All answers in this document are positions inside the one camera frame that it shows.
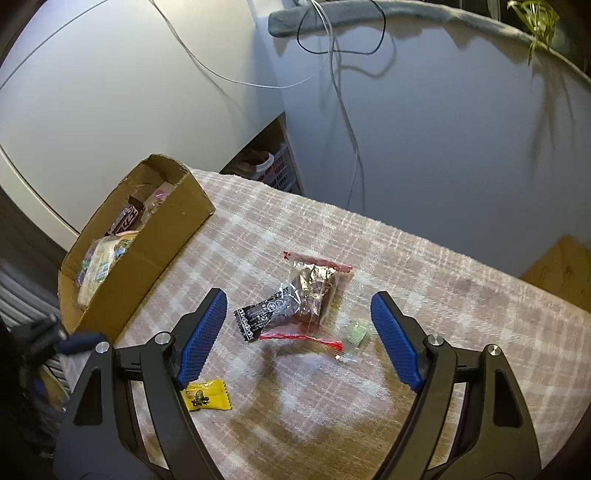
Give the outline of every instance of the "blue gripper pad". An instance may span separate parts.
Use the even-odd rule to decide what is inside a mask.
[[[177,381],[182,388],[186,388],[189,382],[199,378],[205,360],[212,351],[213,343],[226,319],[227,311],[228,299],[226,294],[219,290],[183,348],[177,375]]]
[[[402,383],[406,383],[413,391],[417,392],[423,386],[426,377],[425,373],[428,369],[428,367],[427,369],[424,368],[426,352],[422,342],[418,345],[415,341],[415,346],[413,346],[413,342],[409,340],[408,336],[398,323],[397,318],[394,316],[393,309],[396,309],[396,313],[403,317],[398,310],[398,307],[394,304],[394,301],[386,292],[376,293],[372,297],[370,307],[371,319],[386,351],[388,352],[388,356],[396,370],[398,378]],[[404,320],[411,320],[416,324],[417,328],[413,329],[413,332],[410,332],[415,334],[415,340],[420,338],[421,333],[424,337],[424,332],[419,327],[416,320],[410,317],[405,317]],[[423,353],[425,358],[422,358],[422,355],[420,355],[421,358],[419,358],[415,347],[422,350],[420,353]]]

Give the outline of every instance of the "pink checkered fabric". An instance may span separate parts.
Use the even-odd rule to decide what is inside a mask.
[[[352,365],[309,342],[245,343],[232,312],[278,290],[289,272],[283,250],[352,265],[335,312],[341,330],[369,319],[371,296],[387,290],[426,332],[454,346],[497,343],[524,392],[543,464],[562,447],[591,401],[590,314],[361,215],[238,177],[194,175],[216,213],[161,276],[117,346],[172,329],[210,288],[225,290],[228,316],[201,378],[225,380],[232,410],[191,416],[226,479],[371,479],[414,399],[375,333]],[[71,381],[84,361],[66,361]],[[165,465],[141,386],[134,397],[150,457]],[[461,397],[457,388],[432,465],[449,451]]]

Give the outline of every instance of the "white wall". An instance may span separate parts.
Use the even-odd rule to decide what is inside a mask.
[[[0,84],[97,2],[46,2],[0,67]],[[244,0],[157,4],[205,65],[232,79],[275,83]],[[0,186],[69,248],[151,153],[220,171],[282,112],[276,90],[230,83],[195,65],[148,0],[112,0],[51,38],[0,92]]]
[[[278,85],[326,62],[258,22]],[[372,50],[380,28],[338,28],[340,48]],[[513,275],[564,233],[591,238],[591,94],[569,67],[548,55],[528,66],[512,40],[404,18],[388,20],[375,55],[342,61],[367,216]],[[328,69],[283,98],[306,193],[344,207],[354,157]]]

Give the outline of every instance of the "black cable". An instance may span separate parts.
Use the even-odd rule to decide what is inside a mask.
[[[334,50],[335,53],[351,53],[353,55],[373,55],[374,53],[376,53],[379,48],[382,46],[382,42],[384,41],[384,37],[386,35],[386,14],[384,13],[384,10],[382,10],[382,7],[380,7],[376,2],[374,2],[374,0],[369,0],[370,2],[372,2],[375,5],[375,8],[377,8],[380,12],[380,14],[382,15],[382,20],[384,22],[383,26],[382,26],[382,36],[379,39],[379,43],[378,46],[375,47],[372,51],[353,51],[353,50]],[[306,19],[306,15],[308,15],[308,12],[311,9],[306,10],[306,13],[303,15],[303,17],[301,17],[300,20],[300,25],[298,25],[297,27],[297,34],[296,34],[296,39],[297,39],[297,43],[298,45],[303,48],[306,52],[308,53],[313,53],[314,55],[325,55],[327,54],[329,51],[313,51],[310,50],[308,48],[306,48],[305,46],[302,45],[301,41],[300,41],[300,31],[301,31],[301,26],[304,24],[304,20]]]

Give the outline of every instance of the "yellow candy wrapper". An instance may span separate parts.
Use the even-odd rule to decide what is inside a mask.
[[[221,378],[209,382],[191,382],[181,395],[189,411],[211,408],[212,410],[231,410],[232,405]]]

